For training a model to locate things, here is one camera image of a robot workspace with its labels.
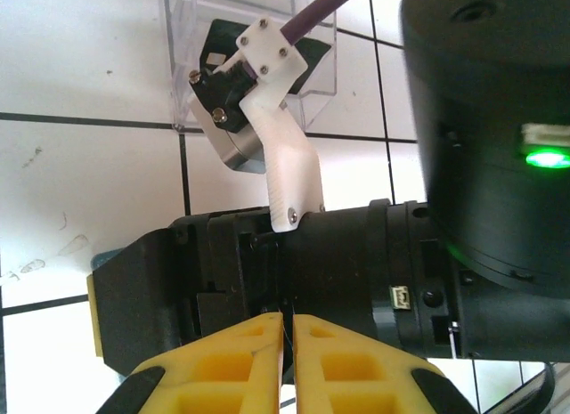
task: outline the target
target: metal screw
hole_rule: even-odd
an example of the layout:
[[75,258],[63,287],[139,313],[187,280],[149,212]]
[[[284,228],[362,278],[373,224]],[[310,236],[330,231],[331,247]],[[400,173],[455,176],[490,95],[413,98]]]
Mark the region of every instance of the metal screw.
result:
[[188,80],[190,81],[191,85],[196,85],[201,78],[202,74],[197,69],[193,69],[188,76]]
[[291,224],[294,224],[297,222],[298,219],[298,215],[297,215],[297,211],[295,209],[293,209],[292,207],[289,208],[289,211],[287,213],[287,215],[289,216],[289,222]]
[[214,120],[214,123],[225,123],[228,120],[228,116],[225,114],[224,109],[218,107],[212,111],[212,120]]

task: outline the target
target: white tile floor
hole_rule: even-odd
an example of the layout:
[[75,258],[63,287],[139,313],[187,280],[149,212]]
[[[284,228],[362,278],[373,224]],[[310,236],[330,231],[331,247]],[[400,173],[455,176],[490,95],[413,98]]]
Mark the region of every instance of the white tile floor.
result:
[[[338,26],[338,95],[310,132],[414,140],[400,0],[351,0]],[[184,214],[179,137],[168,130],[13,121],[16,114],[171,121],[159,0],[0,0],[0,250],[4,307],[84,294],[92,255]],[[386,107],[382,115],[379,69]],[[327,209],[391,197],[387,145],[312,138]],[[193,213],[266,205],[265,180],[227,170],[203,135],[185,142]],[[390,142],[397,202],[425,200],[418,147]],[[93,355],[86,304],[4,317],[10,413],[93,412],[117,385]],[[477,406],[471,361],[435,363]],[[523,377],[541,365],[525,363]],[[61,378],[49,375],[57,369]],[[520,381],[478,361],[481,408]],[[59,396],[73,394],[63,405]],[[29,398],[30,394],[38,395]],[[287,408],[294,412],[294,406]]]

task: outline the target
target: white plastic mount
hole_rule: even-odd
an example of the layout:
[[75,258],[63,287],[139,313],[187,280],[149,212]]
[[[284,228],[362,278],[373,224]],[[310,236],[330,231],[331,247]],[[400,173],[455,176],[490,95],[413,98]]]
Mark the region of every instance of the white plastic mount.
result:
[[308,66],[269,17],[247,28],[236,44],[258,76],[240,107],[263,144],[273,231],[292,231],[305,213],[324,209],[319,156],[282,105]]

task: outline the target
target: clear plastic box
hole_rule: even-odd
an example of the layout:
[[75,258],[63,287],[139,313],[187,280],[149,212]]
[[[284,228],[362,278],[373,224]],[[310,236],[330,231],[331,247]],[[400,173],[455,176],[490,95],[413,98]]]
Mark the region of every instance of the clear plastic box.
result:
[[[199,127],[190,111],[191,70],[200,67],[205,43],[211,42],[212,23],[250,25],[260,16],[269,16],[283,25],[313,0],[164,0],[170,65],[173,78],[174,128],[179,132]],[[306,130],[337,92],[337,19],[333,14],[315,27],[306,38],[326,44],[310,77],[296,93],[285,99],[295,119]],[[208,63],[219,65],[230,58],[210,53]]]

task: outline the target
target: green led light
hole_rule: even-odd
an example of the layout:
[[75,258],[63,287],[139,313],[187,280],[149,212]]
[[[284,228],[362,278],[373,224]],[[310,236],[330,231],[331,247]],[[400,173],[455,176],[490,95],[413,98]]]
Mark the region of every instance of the green led light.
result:
[[532,152],[526,156],[526,163],[537,167],[561,169],[570,167],[570,156],[560,151],[541,150]]

